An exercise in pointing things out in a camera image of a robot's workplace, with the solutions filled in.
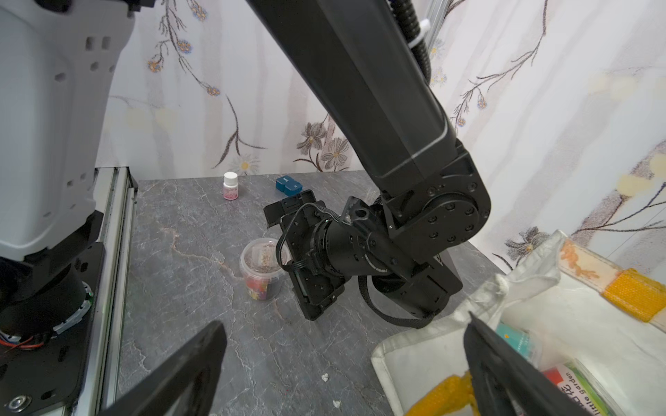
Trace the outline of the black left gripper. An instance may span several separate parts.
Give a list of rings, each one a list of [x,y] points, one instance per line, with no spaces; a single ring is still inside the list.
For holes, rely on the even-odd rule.
[[[280,264],[291,279],[299,307],[315,321],[343,294],[346,277],[331,265],[326,251],[326,232],[338,215],[318,200],[311,190],[300,192],[264,207],[269,227],[279,226],[277,245],[291,258]]]

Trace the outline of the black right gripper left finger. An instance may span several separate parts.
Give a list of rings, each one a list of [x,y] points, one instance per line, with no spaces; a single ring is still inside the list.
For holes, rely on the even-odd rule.
[[[227,333],[223,323],[210,322],[101,414],[210,414],[226,349]]]

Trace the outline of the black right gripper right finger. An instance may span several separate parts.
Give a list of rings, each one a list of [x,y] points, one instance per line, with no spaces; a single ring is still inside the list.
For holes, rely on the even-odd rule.
[[[586,415],[588,412],[546,379],[475,315],[463,336],[464,349],[482,415]]]

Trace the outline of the white canvas tote bag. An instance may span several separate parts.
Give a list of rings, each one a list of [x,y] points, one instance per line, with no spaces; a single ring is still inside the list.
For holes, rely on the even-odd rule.
[[[547,369],[576,360],[624,415],[665,412],[665,309],[650,320],[610,300],[628,271],[555,232],[514,271],[489,278],[452,313],[424,329],[382,341],[371,362],[394,414],[403,415],[437,384],[463,374],[463,335],[471,317],[493,329],[529,334],[533,363]]]

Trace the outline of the red green label seed jar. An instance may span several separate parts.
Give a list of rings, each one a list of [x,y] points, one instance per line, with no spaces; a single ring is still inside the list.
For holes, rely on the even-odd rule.
[[[608,393],[577,360],[557,364],[542,371],[562,393],[591,415],[623,415]]]

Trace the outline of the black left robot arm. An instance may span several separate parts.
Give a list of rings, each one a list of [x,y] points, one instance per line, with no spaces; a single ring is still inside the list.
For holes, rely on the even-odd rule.
[[[331,211],[311,191],[265,208],[276,255],[314,321],[357,279],[426,327],[462,288],[441,254],[487,223],[491,200],[429,86],[424,31],[409,1],[254,1],[251,8],[350,142],[380,196]]]

